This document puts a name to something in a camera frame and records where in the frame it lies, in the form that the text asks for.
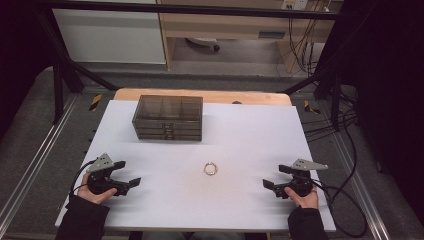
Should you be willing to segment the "person's right hand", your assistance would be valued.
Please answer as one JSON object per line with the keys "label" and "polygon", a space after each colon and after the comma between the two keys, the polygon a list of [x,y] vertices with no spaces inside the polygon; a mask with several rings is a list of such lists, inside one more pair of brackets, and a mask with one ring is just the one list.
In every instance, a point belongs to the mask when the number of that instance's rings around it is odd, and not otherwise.
{"label": "person's right hand", "polygon": [[290,187],[285,187],[284,191],[288,195],[288,197],[295,202],[297,207],[312,209],[317,209],[319,207],[318,193],[316,187],[313,187],[311,192],[304,197],[299,196]]}

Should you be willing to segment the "light wooden desk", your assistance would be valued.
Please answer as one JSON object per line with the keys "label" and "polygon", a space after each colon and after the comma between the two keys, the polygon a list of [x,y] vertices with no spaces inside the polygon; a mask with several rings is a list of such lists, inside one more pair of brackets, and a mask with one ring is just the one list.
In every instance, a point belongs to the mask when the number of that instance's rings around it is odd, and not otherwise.
{"label": "light wooden desk", "polygon": [[[283,0],[156,0],[158,4],[219,7],[244,7],[285,10]],[[337,0],[308,0],[306,11],[327,12],[340,9]],[[177,38],[216,38],[231,40],[271,40],[280,51],[285,69],[294,73],[300,69],[302,54],[308,46],[324,44],[333,28],[332,20],[277,19],[264,17],[218,16],[197,14],[159,15],[165,41],[166,61],[172,61]]]}

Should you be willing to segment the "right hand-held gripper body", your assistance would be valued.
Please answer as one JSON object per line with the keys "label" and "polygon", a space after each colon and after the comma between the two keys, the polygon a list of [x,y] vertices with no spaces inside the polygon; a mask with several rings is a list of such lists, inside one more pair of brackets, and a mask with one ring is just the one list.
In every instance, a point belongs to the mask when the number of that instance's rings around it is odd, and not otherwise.
{"label": "right hand-held gripper body", "polygon": [[274,185],[273,189],[275,195],[283,199],[288,198],[288,195],[284,191],[285,187],[290,187],[301,197],[307,196],[313,188],[311,171],[328,169],[328,166],[325,164],[315,163],[304,159],[297,159],[291,166],[288,167],[293,169],[293,173],[290,174],[292,176],[292,180],[289,183]]}

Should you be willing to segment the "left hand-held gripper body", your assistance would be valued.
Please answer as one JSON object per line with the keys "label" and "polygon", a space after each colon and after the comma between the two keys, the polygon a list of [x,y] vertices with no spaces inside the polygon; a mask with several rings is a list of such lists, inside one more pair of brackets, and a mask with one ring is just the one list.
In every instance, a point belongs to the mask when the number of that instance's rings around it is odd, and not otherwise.
{"label": "left hand-held gripper body", "polygon": [[115,196],[125,196],[129,189],[129,183],[115,181],[111,178],[111,174],[115,170],[114,162],[107,153],[97,157],[94,163],[89,167],[88,188],[94,194],[101,194],[111,188],[116,188]]}

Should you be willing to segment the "smoky clear drawer box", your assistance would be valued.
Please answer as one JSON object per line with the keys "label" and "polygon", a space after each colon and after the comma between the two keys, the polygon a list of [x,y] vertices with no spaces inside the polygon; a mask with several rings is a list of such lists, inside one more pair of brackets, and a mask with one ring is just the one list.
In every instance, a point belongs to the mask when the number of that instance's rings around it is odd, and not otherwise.
{"label": "smoky clear drawer box", "polygon": [[202,140],[203,98],[141,95],[132,119],[140,140]]}

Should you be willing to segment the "white table board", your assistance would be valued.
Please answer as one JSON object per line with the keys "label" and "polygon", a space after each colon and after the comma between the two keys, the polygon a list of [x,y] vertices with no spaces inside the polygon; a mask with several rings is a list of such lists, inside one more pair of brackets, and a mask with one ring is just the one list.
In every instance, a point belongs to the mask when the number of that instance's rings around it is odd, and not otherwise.
{"label": "white table board", "polygon": [[105,226],[118,231],[279,232],[294,204],[264,188],[287,183],[279,165],[311,153],[293,106],[203,106],[199,142],[140,140],[136,102],[109,102],[86,158],[107,153],[126,162],[114,179],[141,178],[127,195],[106,201]]}

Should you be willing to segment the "black frame crossbar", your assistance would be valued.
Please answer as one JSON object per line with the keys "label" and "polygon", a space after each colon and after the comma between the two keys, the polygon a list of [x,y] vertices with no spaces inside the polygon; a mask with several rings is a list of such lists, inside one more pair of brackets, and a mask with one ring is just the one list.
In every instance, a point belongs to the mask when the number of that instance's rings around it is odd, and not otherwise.
{"label": "black frame crossbar", "polygon": [[43,6],[43,7],[47,7],[51,9],[69,9],[69,10],[197,14],[197,15],[313,19],[313,20],[338,20],[338,19],[346,18],[345,14],[336,13],[336,12],[274,10],[274,9],[240,8],[240,7],[93,2],[93,1],[71,1],[71,0],[36,0],[36,3],[39,6]]}

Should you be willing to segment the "person's left hand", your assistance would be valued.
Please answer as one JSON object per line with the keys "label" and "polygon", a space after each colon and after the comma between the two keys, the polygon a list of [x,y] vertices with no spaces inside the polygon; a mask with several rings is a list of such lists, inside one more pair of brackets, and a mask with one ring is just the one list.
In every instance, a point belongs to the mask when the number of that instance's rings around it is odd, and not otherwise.
{"label": "person's left hand", "polygon": [[87,186],[88,179],[89,179],[89,173],[85,173],[83,175],[81,186],[77,191],[77,195],[87,201],[90,201],[94,204],[101,205],[104,201],[114,196],[115,193],[117,192],[116,188],[111,188],[101,194],[94,194],[89,190]]}

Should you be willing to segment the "dark curtain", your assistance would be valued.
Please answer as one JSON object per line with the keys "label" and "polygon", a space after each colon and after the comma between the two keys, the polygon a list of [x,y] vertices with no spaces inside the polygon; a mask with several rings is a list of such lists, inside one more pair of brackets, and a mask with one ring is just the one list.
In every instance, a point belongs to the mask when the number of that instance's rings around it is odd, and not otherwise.
{"label": "dark curtain", "polygon": [[344,0],[360,16],[342,79],[377,161],[424,223],[424,0]]}
{"label": "dark curtain", "polygon": [[0,140],[35,78],[52,65],[31,0],[0,0]]}

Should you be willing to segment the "white cabinet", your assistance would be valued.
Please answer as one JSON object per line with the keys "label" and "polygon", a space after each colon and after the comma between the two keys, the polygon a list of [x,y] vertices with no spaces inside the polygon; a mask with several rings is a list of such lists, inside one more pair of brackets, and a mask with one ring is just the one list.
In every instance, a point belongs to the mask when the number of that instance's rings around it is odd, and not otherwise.
{"label": "white cabinet", "polygon": [[156,14],[60,9],[53,13],[75,61],[165,63]]}

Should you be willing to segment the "yellow black tape marker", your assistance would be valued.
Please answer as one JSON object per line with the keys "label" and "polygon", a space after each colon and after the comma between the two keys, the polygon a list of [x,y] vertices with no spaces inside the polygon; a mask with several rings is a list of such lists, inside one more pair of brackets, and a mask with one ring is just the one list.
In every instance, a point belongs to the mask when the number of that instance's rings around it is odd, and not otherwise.
{"label": "yellow black tape marker", "polygon": [[312,108],[307,100],[304,100],[304,111],[312,112],[314,114],[321,114],[321,111],[319,109]]}
{"label": "yellow black tape marker", "polygon": [[96,110],[100,100],[102,99],[102,96],[103,96],[102,94],[97,94],[93,98],[92,103],[90,104],[90,107],[89,107],[89,111],[95,111]]}

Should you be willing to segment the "office chair base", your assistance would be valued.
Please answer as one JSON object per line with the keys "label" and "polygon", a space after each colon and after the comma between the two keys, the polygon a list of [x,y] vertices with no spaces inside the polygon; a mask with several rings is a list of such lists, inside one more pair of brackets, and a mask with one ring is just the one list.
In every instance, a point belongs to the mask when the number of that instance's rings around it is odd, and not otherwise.
{"label": "office chair base", "polygon": [[220,50],[220,46],[215,38],[188,38],[188,41],[200,46],[211,47],[215,52]]}

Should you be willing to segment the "wooden table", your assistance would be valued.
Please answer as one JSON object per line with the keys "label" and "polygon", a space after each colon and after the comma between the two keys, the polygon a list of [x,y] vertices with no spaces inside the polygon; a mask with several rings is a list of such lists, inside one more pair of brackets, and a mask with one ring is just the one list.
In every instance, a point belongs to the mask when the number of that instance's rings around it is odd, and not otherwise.
{"label": "wooden table", "polygon": [[205,103],[232,104],[233,102],[241,102],[250,105],[292,105],[290,97],[286,94],[253,91],[122,88],[115,93],[114,99],[138,101],[141,95],[199,96],[203,98]]}

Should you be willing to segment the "white power strip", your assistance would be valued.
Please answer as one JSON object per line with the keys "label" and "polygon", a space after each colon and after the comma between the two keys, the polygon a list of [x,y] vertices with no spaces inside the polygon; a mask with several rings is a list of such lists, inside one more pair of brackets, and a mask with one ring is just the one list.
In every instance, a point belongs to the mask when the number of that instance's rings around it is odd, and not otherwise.
{"label": "white power strip", "polygon": [[285,10],[304,10],[308,0],[283,0],[281,8]]}

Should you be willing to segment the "aluminium floor rail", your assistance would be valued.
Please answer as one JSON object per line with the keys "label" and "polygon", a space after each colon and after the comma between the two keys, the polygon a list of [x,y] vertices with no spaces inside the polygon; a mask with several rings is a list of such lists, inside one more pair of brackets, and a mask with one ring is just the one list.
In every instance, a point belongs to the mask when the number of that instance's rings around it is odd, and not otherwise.
{"label": "aluminium floor rail", "polygon": [[71,94],[63,108],[63,115],[58,121],[52,125],[47,136],[44,138],[42,144],[38,148],[36,154],[32,158],[29,166],[22,175],[20,181],[9,197],[8,201],[0,211],[0,238],[6,233],[9,225],[15,217],[19,207],[21,206],[24,198],[27,195],[31,185],[41,170],[45,160],[49,156],[57,138],[62,132],[64,126],[67,123],[72,111],[75,107],[76,102],[79,100],[79,94]]}
{"label": "aluminium floor rail", "polygon": [[375,240],[391,240],[390,234],[374,204],[372,197],[358,172],[357,152],[352,138],[342,131],[332,134],[334,144],[345,171],[351,174],[351,186],[365,215],[368,228]]}

